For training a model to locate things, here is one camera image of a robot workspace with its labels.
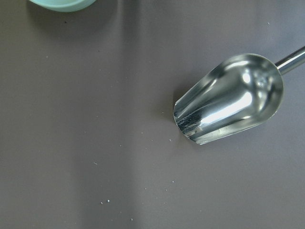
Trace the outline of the mint green bowl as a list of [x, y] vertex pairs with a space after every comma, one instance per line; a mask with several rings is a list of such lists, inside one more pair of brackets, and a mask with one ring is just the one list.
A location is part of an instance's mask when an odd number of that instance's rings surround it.
[[75, 12], [92, 5], [96, 0], [30, 0], [45, 9], [57, 12]]

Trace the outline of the metal scoop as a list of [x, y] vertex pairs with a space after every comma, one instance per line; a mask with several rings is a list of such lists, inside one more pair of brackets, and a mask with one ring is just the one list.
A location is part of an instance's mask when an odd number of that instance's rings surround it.
[[199, 145], [258, 126], [282, 103], [283, 75], [304, 62], [304, 48], [278, 62], [254, 53], [232, 56], [175, 102], [174, 121]]

